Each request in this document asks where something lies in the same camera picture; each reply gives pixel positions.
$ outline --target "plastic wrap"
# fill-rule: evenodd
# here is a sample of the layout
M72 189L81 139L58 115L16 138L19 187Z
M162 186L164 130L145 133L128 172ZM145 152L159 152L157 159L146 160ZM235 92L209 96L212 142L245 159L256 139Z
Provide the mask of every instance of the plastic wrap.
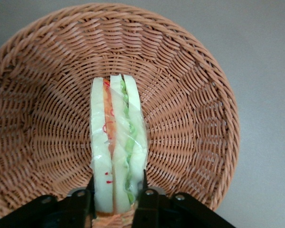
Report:
M124 213L135 202L146 168L148 140L135 80L95 78L91 90L90 135L95 207Z

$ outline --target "metal screw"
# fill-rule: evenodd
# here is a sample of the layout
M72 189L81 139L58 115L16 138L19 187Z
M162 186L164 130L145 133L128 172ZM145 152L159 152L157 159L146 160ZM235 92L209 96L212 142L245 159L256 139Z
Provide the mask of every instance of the metal screw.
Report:
M45 199L43 199L41 201L41 203L46 204L46 203L49 203L50 201L52 201L52 198L51 197L46 197Z
M177 195L177 196L175 196L175 198L177 199L177 200L184 200L185 199L185 197L183 196L183 195Z
M149 190L146 191L146 194L147 194L148 196L153 195L153 193L154 193L154 192L153 192L151 189L149 189Z
M82 191L77 193L78 197L81 197L81 196L84 196L84 195L85 195L85 191L84 190L82 190Z

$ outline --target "gray table surface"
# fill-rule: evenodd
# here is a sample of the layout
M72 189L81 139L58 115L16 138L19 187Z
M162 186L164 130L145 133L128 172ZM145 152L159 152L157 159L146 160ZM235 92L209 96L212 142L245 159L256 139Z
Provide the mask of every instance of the gray table surface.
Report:
M0 46L36 19L88 2L0 0ZM285 228L285 0L111 2L173 20L213 54L234 90L241 124L238 166L217 213L238 228Z

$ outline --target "wicker basket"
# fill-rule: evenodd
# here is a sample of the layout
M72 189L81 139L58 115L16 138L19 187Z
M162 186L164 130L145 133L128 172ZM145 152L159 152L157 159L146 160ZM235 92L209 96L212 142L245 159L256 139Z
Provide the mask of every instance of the wicker basket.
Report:
M150 184L218 207L239 149L237 106L218 63L158 14L87 4L33 22L0 49L1 216L88 183L90 85L118 73L138 84L150 129ZM96 227L129 227L132 213Z

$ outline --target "green filling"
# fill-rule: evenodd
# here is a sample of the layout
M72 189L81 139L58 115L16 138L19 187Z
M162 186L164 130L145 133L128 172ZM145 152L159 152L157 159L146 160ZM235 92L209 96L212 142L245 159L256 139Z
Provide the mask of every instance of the green filling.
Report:
M129 202L130 204L132 204L135 201L135 195L133 195L133 193L131 192L131 173L129 170L129 163L130 163L130 159L133 153L133 148L135 145L135 139L137 136L137 130L134 126L134 124L131 122L130 120L130 116L129 116L129 96L127 94L126 91L126 87L125 87L125 82L122 79L121 80L121 89L122 89L122 93L123 93L123 101L125 102L125 107L124 107L124 114L125 117L128 119L129 121L129 127L130 127L130 137L128 138L126 145L125 145L125 151L127 152L127 167L128 167L128 173L127 173L127 177L125 180L125 190L128 194L128 198L129 198Z

